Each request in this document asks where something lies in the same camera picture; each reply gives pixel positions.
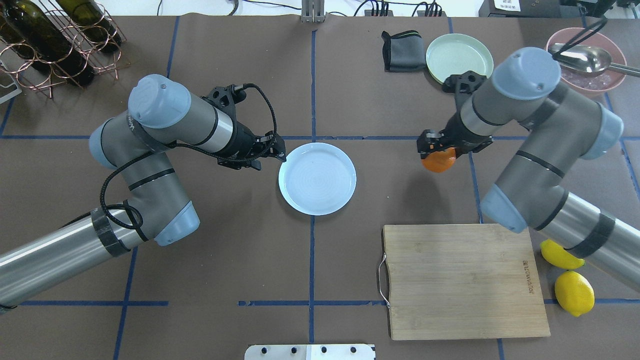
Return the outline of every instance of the cutting board handle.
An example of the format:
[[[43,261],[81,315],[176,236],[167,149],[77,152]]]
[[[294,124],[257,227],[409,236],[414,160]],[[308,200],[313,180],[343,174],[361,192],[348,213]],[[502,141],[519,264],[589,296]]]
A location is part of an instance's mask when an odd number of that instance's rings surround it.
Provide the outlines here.
[[[378,265],[378,291],[380,292],[380,295],[382,296],[383,299],[385,299],[385,303],[387,304],[387,309],[391,309],[391,304],[389,304],[389,300],[387,300],[387,297],[385,296],[385,294],[382,292],[382,285],[380,283],[380,277],[381,277],[381,269],[382,269],[382,264],[387,262],[387,253],[384,252],[382,254],[382,260],[380,261],[380,264]]]

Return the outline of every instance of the light green plate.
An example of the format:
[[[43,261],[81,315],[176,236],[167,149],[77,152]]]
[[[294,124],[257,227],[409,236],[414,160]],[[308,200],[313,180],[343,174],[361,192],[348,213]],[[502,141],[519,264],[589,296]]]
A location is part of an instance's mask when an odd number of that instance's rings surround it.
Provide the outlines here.
[[[450,75],[469,70],[489,77],[493,72],[493,57],[489,49],[475,38],[464,34],[446,34],[429,44],[427,68],[441,84]]]

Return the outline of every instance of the pink bowl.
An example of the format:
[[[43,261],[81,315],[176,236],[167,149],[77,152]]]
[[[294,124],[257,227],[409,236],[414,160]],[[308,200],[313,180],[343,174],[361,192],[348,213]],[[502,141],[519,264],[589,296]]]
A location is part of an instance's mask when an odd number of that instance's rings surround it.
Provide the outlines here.
[[[566,28],[557,31],[555,34],[551,35],[551,37],[547,41],[545,50],[549,50],[549,46],[557,42],[566,44],[569,40],[571,40],[572,37],[574,37],[582,30],[582,28]],[[611,62],[619,63],[622,65],[627,64],[627,59],[625,58],[625,55],[622,53],[620,48],[613,41],[611,41],[610,38],[607,38],[601,33],[596,33],[580,44],[601,47],[602,49],[608,51],[609,54],[611,54]],[[564,81],[566,84],[569,84],[572,89],[582,95],[585,95],[586,97],[596,97],[606,91],[616,88],[618,85],[620,85],[620,83],[622,83],[622,81],[625,79],[625,76],[626,75],[620,74],[619,72],[607,70],[597,77],[594,77],[590,76],[589,74],[579,74],[563,67],[562,81]],[[592,88],[588,88],[587,86],[580,86],[575,84],[589,80],[593,82],[600,82],[600,84],[603,86],[599,86],[598,90],[593,90]]]

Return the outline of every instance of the robotic arm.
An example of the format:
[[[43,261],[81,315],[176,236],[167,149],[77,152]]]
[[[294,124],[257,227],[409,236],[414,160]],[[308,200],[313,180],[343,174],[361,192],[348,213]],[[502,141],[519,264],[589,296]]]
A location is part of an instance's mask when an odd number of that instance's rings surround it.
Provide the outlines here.
[[[419,137],[425,165],[438,151],[484,149],[515,119],[529,136],[482,200],[483,213],[516,233],[531,226],[640,291],[640,231],[559,185],[577,159],[618,141],[622,120],[560,83],[560,66],[542,49],[516,51],[485,79],[468,72],[445,83],[458,110],[444,130]]]
[[[236,120],[235,104],[245,99],[244,90],[250,87],[264,97],[253,84],[218,87],[200,98],[164,76],[142,78],[129,96],[128,111],[107,120],[89,139],[93,157],[105,167],[118,169],[109,179],[122,172],[132,197],[104,211],[107,181],[101,207],[1,255],[0,314],[149,238],[164,246],[195,231],[200,220],[167,150],[196,149],[236,170],[260,170],[259,157],[286,161],[285,144],[275,128],[255,136]]]

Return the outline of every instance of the metal spoon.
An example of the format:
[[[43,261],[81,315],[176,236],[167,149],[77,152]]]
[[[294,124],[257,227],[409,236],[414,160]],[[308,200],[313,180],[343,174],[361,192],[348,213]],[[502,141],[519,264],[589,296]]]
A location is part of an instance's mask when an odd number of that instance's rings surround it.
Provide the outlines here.
[[[564,44],[553,44],[549,47],[549,52],[553,54],[559,51],[562,46]],[[609,69],[640,78],[640,69],[612,63],[611,54],[597,46],[576,45],[558,54],[557,60],[565,67],[588,74],[598,75]]]

